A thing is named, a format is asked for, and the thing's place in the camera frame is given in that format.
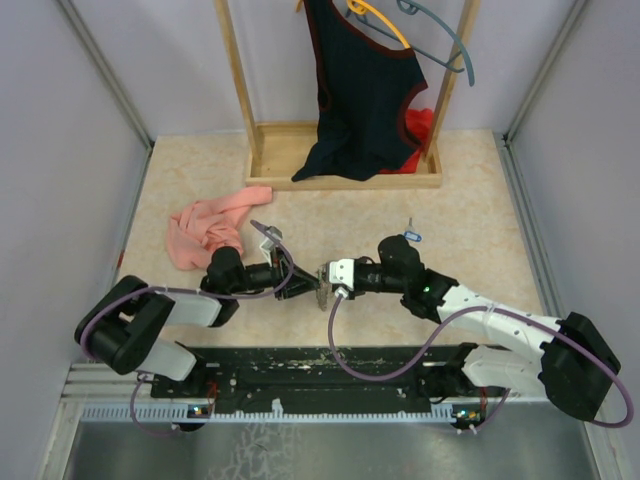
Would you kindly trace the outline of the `large keyring with small rings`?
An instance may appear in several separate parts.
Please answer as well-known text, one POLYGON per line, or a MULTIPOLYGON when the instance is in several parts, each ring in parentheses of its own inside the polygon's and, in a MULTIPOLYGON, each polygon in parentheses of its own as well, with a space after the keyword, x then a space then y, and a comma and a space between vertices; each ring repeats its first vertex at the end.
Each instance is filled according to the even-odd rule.
POLYGON ((329 281, 329 264, 321 265, 317 270, 318 287, 316 289, 316 299, 318 307, 321 311, 326 312, 328 309, 329 297, 331 296, 333 286, 329 281))

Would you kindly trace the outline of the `blue tagged key bunch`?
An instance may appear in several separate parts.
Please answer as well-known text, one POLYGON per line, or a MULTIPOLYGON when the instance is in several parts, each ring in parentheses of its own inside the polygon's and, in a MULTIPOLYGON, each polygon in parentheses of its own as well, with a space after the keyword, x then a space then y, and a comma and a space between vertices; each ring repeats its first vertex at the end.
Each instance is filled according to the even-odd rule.
POLYGON ((410 217, 407 223, 407 226, 405 227, 403 236, 405 237, 406 240, 414 242, 414 243, 420 243, 423 240, 423 237, 421 234, 419 234, 414 226, 413 226, 413 218, 410 217))

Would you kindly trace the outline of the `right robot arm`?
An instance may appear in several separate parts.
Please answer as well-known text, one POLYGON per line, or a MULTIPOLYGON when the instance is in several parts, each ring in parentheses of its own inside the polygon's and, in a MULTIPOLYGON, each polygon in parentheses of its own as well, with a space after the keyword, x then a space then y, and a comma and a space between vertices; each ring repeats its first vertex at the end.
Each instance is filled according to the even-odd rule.
POLYGON ((621 364, 594 323, 528 314, 493 302, 457 280, 429 269, 401 235, 378 246, 380 260, 341 260, 335 281, 349 291, 394 293, 412 315, 484 336, 490 346, 471 348, 446 372, 461 396, 478 387, 545 395, 563 413, 592 422, 621 364))

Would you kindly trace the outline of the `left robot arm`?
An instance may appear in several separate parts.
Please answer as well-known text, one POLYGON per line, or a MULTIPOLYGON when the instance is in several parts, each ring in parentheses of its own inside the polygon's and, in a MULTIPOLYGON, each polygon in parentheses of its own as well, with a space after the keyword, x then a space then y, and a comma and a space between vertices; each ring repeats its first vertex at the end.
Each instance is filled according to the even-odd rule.
POLYGON ((74 340, 86 356, 120 375, 133 371, 172 379, 176 389, 194 397, 208 384, 208 373, 179 343, 159 338, 167 326, 219 328, 242 299, 274 296, 285 300, 319 289, 318 278, 297 266, 282 247, 265 263, 244 265, 232 247, 216 250, 200 289, 153 289, 135 275, 122 278, 80 321, 74 340))

